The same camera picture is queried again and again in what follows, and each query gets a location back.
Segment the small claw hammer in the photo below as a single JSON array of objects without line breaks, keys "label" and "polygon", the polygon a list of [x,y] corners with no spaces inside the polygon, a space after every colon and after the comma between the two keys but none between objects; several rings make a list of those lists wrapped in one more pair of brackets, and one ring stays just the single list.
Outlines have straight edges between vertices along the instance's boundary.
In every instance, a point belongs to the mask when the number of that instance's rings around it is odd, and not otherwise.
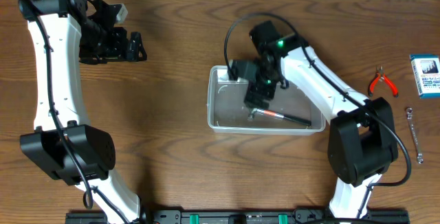
[{"label": "small claw hammer", "polygon": [[248,120],[253,120],[254,116],[256,114],[265,115],[265,116],[273,117],[273,118],[278,118],[280,120],[287,120],[287,121],[295,122],[295,123],[302,124],[302,125],[305,125],[305,126],[311,126],[311,121],[310,120],[306,120],[306,119],[303,119],[301,117],[296,117],[296,116],[293,116],[293,115],[277,113],[277,112],[270,111],[270,110],[267,110],[267,109],[259,109],[259,108],[254,108],[254,109],[252,109],[250,111],[250,114],[248,115]]}]

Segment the clear plastic container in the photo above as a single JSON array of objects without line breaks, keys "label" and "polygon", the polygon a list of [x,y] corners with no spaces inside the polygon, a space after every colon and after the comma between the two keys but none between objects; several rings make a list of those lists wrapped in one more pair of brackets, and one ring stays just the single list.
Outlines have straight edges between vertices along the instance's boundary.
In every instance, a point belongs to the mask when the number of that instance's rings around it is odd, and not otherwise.
[{"label": "clear plastic container", "polygon": [[295,85],[277,88],[269,110],[309,120],[309,126],[280,117],[251,114],[244,98],[248,88],[246,80],[231,81],[226,66],[217,65],[210,70],[208,84],[208,125],[217,133],[253,135],[307,136],[325,129],[327,121],[312,101]]}]

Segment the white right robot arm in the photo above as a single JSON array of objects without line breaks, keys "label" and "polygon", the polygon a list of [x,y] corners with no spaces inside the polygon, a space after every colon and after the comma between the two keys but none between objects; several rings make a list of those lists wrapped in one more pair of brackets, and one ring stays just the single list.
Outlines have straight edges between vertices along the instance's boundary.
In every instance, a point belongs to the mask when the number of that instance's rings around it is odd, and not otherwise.
[{"label": "white right robot arm", "polygon": [[259,58],[239,63],[234,72],[251,83],[252,103],[266,107],[274,87],[296,85],[330,125],[327,156],[337,175],[329,204],[337,219],[363,219],[374,188],[398,158],[393,112],[383,98],[370,100],[348,86],[297,32],[282,36],[271,21],[249,33]]}]

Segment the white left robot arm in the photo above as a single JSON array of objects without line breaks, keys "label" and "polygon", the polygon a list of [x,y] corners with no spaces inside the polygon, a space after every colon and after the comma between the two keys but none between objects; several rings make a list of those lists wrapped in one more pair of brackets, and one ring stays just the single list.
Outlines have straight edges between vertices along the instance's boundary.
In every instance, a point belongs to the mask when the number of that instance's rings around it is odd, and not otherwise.
[{"label": "white left robot arm", "polygon": [[139,32],[122,23],[127,9],[103,0],[19,0],[37,70],[37,110],[22,152],[54,180],[83,193],[100,217],[70,214],[69,223],[150,223],[141,198],[116,170],[110,134],[91,125],[83,102],[80,65],[139,62],[147,54]]}]

